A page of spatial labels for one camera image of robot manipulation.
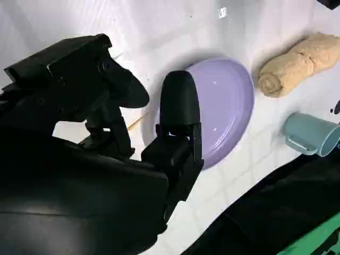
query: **green cloth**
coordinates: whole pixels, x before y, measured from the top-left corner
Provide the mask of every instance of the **green cloth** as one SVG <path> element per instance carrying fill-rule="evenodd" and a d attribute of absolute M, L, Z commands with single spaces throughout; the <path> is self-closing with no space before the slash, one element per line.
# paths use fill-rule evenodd
<path fill-rule="evenodd" d="M 287 249 L 280 252 L 278 255 L 310 255 L 321 247 L 321 245 L 332 235 L 337 235 L 337 242 L 330 245 L 324 244 L 325 251 L 321 248 L 321 252 L 315 252 L 315 255 L 339 255 L 340 254 L 340 213 L 324 222 L 312 232 L 297 240 Z"/>

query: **lavender plastic plate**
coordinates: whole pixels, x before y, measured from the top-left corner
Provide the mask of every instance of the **lavender plastic plate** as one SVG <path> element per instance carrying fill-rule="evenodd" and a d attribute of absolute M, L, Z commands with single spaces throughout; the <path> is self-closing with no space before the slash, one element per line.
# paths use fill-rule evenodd
<path fill-rule="evenodd" d="M 197 87 L 202 155 L 204 169 L 208 169 L 224 159 L 242 138 L 254 107 L 253 81 L 247 69 L 230 58 L 208 59 L 187 71 Z"/>

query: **wooden stick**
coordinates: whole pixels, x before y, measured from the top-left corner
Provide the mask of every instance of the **wooden stick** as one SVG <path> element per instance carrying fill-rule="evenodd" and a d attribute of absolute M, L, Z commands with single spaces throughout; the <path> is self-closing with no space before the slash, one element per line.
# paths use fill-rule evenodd
<path fill-rule="evenodd" d="M 144 114 L 143 116 L 141 116 L 138 120 L 136 120 L 135 122 L 133 122 L 128 128 L 128 131 L 131 131 L 145 116 L 147 116 L 149 113 Z"/>

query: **mug handle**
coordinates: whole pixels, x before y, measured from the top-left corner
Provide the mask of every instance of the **mug handle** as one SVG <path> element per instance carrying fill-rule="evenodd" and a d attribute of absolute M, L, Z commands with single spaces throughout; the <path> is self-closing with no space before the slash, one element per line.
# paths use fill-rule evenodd
<path fill-rule="evenodd" d="M 305 142 L 301 141 L 297 142 L 297 138 L 288 136 L 286 137 L 286 144 L 291 147 L 294 150 L 297 150 L 298 152 L 301 152 L 302 154 L 305 154 L 307 156 L 314 155 L 318 149 L 315 148 L 312 145 L 306 144 Z"/>

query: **white tile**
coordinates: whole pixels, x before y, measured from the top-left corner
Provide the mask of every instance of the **white tile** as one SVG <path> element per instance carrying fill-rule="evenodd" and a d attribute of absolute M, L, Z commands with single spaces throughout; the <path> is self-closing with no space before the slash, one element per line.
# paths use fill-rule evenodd
<path fill-rule="evenodd" d="M 221 191 L 209 201 L 196 210 L 198 221 L 202 230 L 207 229 L 210 224 L 227 208 L 224 193 Z"/>
<path fill-rule="evenodd" d="M 277 133 L 273 131 L 273 126 L 271 125 L 251 140 L 250 145 L 253 164 L 256 164 L 272 152 L 276 137 Z"/>
<path fill-rule="evenodd" d="M 179 225 L 174 230 L 166 231 L 161 235 L 161 238 L 164 238 L 175 254 L 181 254 L 199 238 L 201 233 L 202 231 L 199 230 L 195 223 L 183 222 L 182 225 Z"/>
<path fill-rule="evenodd" d="M 223 180 L 218 166 L 202 171 L 188 197 L 188 203 L 193 208 L 198 208 L 211 199 L 222 187 Z"/>
<path fill-rule="evenodd" d="M 149 250 L 141 253 L 141 255 L 151 255 L 151 254 L 162 254 L 162 255 L 171 255 L 164 246 L 163 242 L 158 240 L 154 246 L 152 246 Z"/>
<path fill-rule="evenodd" d="M 242 175 L 251 164 L 251 147 L 246 143 L 238 144 L 233 151 L 223 159 L 218 168 L 224 175 L 226 183 L 230 183 Z"/>
<path fill-rule="evenodd" d="M 277 121 L 277 99 L 265 97 L 256 92 L 253 115 L 250 120 L 249 133 L 252 137 Z"/>
<path fill-rule="evenodd" d="M 191 222 L 194 224 L 197 220 L 194 209 L 190 207 L 188 202 L 179 202 L 170 220 L 168 221 L 168 230 L 172 231 L 184 222 Z"/>
<path fill-rule="evenodd" d="M 250 171 L 238 177 L 226 188 L 229 203 L 232 204 L 242 195 L 244 195 L 253 186 L 252 174 Z"/>
<path fill-rule="evenodd" d="M 53 132 L 54 137 L 79 143 L 84 140 L 90 133 L 85 127 L 85 122 L 64 122 L 60 121 L 56 124 Z"/>
<path fill-rule="evenodd" d="M 255 183 L 258 183 L 268 174 L 272 173 L 276 169 L 276 165 L 275 153 L 269 154 L 267 157 L 254 165 L 252 171 Z"/>
<path fill-rule="evenodd" d="M 280 149 L 278 149 L 276 151 L 276 153 L 277 153 L 278 166 L 283 166 L 283 165 L 293 161 L 299 155 L 299 153 L 297 151 L 295 151 L 294 149 L 292 149 L 288 145 L 282 146 Z"/>
<path fill-rule="evenodd" d="M 289 39 L 308 28 L 313 18 L 314 0 L 284 0 L 282 7 L 282 35 Z"/>

